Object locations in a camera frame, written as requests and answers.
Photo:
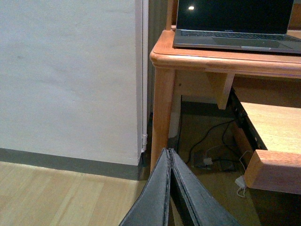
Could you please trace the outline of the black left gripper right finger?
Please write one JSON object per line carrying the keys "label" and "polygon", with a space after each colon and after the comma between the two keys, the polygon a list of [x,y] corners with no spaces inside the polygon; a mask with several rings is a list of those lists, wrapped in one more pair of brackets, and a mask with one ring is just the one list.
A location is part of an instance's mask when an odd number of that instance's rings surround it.
{"label": "black left gripper right finger", "polygon": [[238,226],[175,150],[169,149],[171,197],[185,226]]}

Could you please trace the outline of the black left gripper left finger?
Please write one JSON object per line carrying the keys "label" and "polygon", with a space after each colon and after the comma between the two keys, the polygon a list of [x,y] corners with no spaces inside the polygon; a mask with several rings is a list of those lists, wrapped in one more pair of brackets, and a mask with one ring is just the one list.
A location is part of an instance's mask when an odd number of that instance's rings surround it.
{"label": "black left gripper left finger", "polygon": [[167,226],[170,203],[170,156],[163,149],[140,196],[121,226]]}

